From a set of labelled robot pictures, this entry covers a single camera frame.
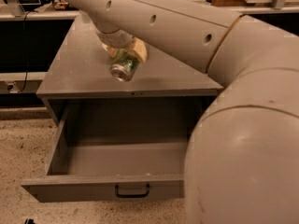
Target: can lid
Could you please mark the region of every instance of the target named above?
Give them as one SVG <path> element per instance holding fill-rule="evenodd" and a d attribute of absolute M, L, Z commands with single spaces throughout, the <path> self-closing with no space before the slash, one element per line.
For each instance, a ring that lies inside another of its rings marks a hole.
<path fill-rule="evenodd" d="M 130 81 L 132 73 L 120 64 L 114 63 L 111 66 L 111 74 L 119 81 Z"/>

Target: drawer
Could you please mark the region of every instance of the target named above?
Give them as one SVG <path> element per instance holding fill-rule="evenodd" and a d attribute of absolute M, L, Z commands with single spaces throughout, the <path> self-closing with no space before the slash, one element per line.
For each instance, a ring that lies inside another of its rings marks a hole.
<path fill-rule="evenodd" d="M 181 198 L 186 147 L 205 97 L 67 100 L 40 202 Z"/>

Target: floor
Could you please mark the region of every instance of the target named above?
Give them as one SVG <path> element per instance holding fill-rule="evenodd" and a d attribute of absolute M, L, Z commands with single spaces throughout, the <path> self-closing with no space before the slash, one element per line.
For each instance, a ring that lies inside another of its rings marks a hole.
<path fill-rule="evenodd" d="M 44 174 L 56 126 L 44 107 L 0 109 L 1 223 L 186 223 L 183 199 L 155 202 L 39 203 L 20 186 Z"/>

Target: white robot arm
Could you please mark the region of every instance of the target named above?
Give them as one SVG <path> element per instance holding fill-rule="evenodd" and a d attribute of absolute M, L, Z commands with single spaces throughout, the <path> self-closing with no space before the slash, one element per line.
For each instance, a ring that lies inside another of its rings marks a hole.
<path fill-rule="evenodd" d="M 107 44 L 135 35 L 226 88 L 188 146 L 189 223 L 299 223 L 297 36 L 185 0 L 67 1 Z"/>

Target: drawer handle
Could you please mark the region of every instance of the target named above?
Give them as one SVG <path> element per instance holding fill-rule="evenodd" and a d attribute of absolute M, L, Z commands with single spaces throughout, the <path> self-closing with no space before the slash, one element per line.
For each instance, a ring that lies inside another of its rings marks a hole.
<path fill-rule="evenodd" d="M 150 185 L 147 185 L 147 192 L 142 194 L 120 194 L 119 193 L 119 186 L 115 186 L 115 195 L 118 198 L 145 198 L 150 194 Z"/>

